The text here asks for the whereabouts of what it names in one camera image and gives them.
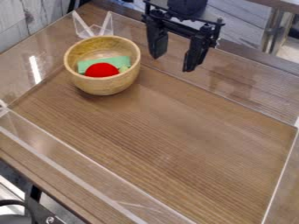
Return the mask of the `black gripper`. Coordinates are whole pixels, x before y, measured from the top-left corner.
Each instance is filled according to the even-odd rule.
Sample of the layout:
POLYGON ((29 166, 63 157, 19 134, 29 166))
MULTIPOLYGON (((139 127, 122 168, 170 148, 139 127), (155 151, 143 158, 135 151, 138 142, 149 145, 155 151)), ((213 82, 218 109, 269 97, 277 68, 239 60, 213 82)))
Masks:
MULTIPOLYGON (((221 37, 221 29, 225 26, 222 17, 209 12, 209 0, 145 0, 145 14, 155 16, 166 21, 202 22, 211 26, 211 45, 217 46, 221 37)), ((158 59, 167 52, 169 33, 154 21, 147 24, 147 41, 151 56, 158 59)), ((185 55, 183 71, 191 72, 205 61, 210 41, 202 36, 191 37, 190 49, 185 55)))

